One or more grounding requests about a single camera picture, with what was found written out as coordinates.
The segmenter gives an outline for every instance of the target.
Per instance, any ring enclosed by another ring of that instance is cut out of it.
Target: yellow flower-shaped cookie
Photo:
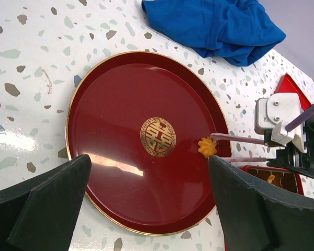
[[[202,138],[198,143],[199,149],[198,152],[202,153],[205,158],[216,154],[216,142],[211,140],[211,137]]]

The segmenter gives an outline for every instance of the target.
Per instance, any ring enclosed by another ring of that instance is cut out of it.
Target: round red tray
[[[70,158],[92,160],[87,196],[113,222],[166,235],[203,220],[215,201],[198,141],[228,133],[205,84],[165,56],[130,52],[95,66],[78,85],[66,121]],[[229,141],[217,155],[230,157]]]

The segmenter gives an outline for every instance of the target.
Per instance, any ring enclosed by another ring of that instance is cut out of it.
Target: gold rim
[[[80,81],[80,83],[78,84],[76,90],[74,91],[74,93],[73,93],[73,95],[72,95],[72,98],[71,98],[70,103],[69,103],[68,113],[67,113],[67,115],[66,115],[66,124],[65,124],[65,143],[66,143],[66,150],[67,150],[67,152],[68,152],[69,160],[72,159],[71,153],[70,153],[70,148],[69,148],[69,137],[68,137],[69,116],[70,116],[70,111],[71,111],[71,106],[72,106],[73,100],[74,100],[75,95],[77,94],[77,92],[78,92],[80,86],[81,86],[82,83],[85,81],[85,79],[90,75],[90,73],[91,73],[94,69],[96,69],[97,67],[99,67],[99,65],[103,64],[103,63],[106,62],[107,60],[110,60],[110,59],[112,59],[112,58],[114,58],[114,57],[116,57],[116,56],[121,56],[121,55],[123,55],[123,54],[129,54],[129,53],[148,53],[148,54],[155,54],[155,55],[162,56],[162,57],[164,57],[164,58],[170,59],[170,60],[172,60],[172,61],[174,61],[174,62],[176,62],[176,63],[182,65],[182,66],[183,66],[184,68],[186,68],[188,71],[192,72],[192,73],[203,83],[203,85],[209,90],[209,92],[210,92],[210,93],[212,94],[212,96],[213,96],[213,99],[214,99],[215,102],[218,104],[218,107],[219,107],[219,109],[220,109],[221,112],[222,112],[222,109],[221,109],[221,107],[220,107],[220,104],[219,104],[218,101],[216,100],[216,98],[215,98],[213,92],[206,86],[205,82],[203,82],[203,81],[201,80],[201,78],[199,78],[191,69],[187,68],[187,67],[186,67],[185,65],[183,65],[182,63],[180,63],[180,62],[174,60],[173,58],[171,58],[171,57],[169,57],[169,56],[161,55],[161,54],[155,53],[155,52],[146,52],[146,51],[132,51],[132,52],[131,52],[131,51],[130,51],[130,52],[119,53],[119,54],[110,56],[110,57],[108,57],[108,58],[102,60],[100,63],[96,64],[92,69],[90,69],[90,71],[89,71],[89,72],[83,77],[83,79]],[[222,115],[223,115],[223,119],[225,120],[225,124],[226,124],[226,126],[227,126],[227,130],[228,130],[228,132],[229,132],[228,124],[227,124],[227,121],[226,121],[226,118],[225,118],[225,115],[223,114],[223,112],[222,112]],[[186,231],[186,230],[189,230],[189,229],[193,228],[194,226],[198,225],[199,223],[201,223],[205,218],[207,218],[207,217],[214,211],[214,209],[215,209],[215,207],[216,207],[216,205],[215,205],[215,206],[213,207],[213,209],[212,209],[205,217],[203,217],[200,221],[198,221],[197,223],[193,224],[192,226],[190,226],[190,227],[188,227],[188,228],[186,228],[186,229],[183,229],[183,230],[180,230],[180,231],[177,231],[177,232],[173,232],[173,233],[153,234],[153,233],[140,232],[140,231],[137,231],[137,230],[135,230],[135,229],[131,229],[130,227],[124,226],[124,225],[121,224],[120,222],[118,222],[118,221],[114,220],[112,217],[110,217],[107,213],[105,213],[105,212],[91,199],[91,197],[88,195],[87,192],[85,192],[85,195],[88,197],[88,199],[90,200],[90,202],[95,206],[95,208],[96,208],[100,213],[102,213],[106,218],[108,218],[109,220],[111,220],[111,221],[114,222],[115,224],[117,224],[117,225],[119,225],[119,226],[121,226],[121,227],[123,227],[123,228],[125,228],[125,229],[127,229],[127,230],[130,230],[130,231],[132,231],[132,232],[134,232],[134,233],[143,234],[143,235],[148,235],[148,236],[168,236],[168,235],[174,235],[174,234],[182,233],[182,232],[184,232],[184,231]]]

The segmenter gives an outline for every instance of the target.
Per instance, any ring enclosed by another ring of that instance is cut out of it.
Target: black object
[[[292,142],[285,149],[277,150],[277,158],[269,159],[268,166],[281,167],[314,178],[314,116],[306,120],[304,132],[307,153],[301,153]],[[265,131],[264,142],[270,144],[270,130]]]
[[[81,155],[0,191],[0,251],[68,250],[91,160]]]
[[[314,251],[314,199],[209,158],[209,176],[228,251]]]

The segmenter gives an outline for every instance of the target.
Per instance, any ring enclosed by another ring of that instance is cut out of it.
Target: red container
[[[302,188],[301,178],[299,174],[293,173],[289,170],[274,167],[262,167],[262,166],[243,166],[240,169],[249,173],[259,179],[267,181],[270,174],[280,178],[275,182],[272,181],[273,185],[281,187],[290,192],[295,192],[300,195],[304,195],[304,190]]]

